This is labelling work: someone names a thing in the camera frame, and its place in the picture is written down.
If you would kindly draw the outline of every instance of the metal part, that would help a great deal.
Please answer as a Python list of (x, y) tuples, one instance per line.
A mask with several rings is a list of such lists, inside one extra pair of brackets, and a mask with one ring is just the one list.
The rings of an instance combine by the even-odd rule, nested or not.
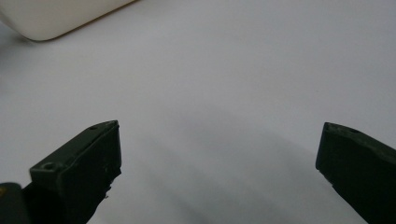
[(368, 223), (396, 223), (393, 148), (357, 130), (325, 123), (316, 167)]
[(0, 194), (3, 192), (7, 196), (0, 196), (0, 220), (12, 217), (3, 213), (15, 209), (9, 203), (12, 201), (21, 206), (18, 213), (23, 207), (27, 208), (29, 215), (19, 215), (30, 221), (0, 222), (87, 223), (106, 197), (110, 184), (120, 175), (120, 167), (118, 122), (114, 120), (91, 126), (33, 166), (30, 169), (32, 183), (25, 189), (12, 184), (12, 195), (8, 195), (8, 190), (0, 190)]

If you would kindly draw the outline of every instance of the white object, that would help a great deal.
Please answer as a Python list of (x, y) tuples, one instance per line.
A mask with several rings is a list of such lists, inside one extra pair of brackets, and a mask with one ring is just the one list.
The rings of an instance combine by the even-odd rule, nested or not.
[(0, 20), (33, 40), (63, 35), (134, 0), (0, 0)]

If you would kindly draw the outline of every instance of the white surface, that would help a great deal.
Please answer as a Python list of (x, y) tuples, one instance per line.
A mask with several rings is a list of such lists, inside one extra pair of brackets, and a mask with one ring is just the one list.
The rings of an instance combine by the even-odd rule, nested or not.
[(0, 0), (0, 20), (33, 40), (48, 40), (133, 0)]
[(0, 26), (0, 181), (118, 119), (90, 223), (365, 223), (315, 169), (335, 122), (396, 147), (396, 2), (142, 0), (32, 43)]

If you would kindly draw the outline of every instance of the white table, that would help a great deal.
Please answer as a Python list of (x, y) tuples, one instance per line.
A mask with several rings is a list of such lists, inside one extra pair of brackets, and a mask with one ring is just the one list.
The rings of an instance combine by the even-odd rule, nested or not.
[(142, 0), (49, 42), (0, 25), (0, 181), (120, 122), (91, 224), (365, 223), (315, 169), (325, 121), (396, 147), (393, 0)]

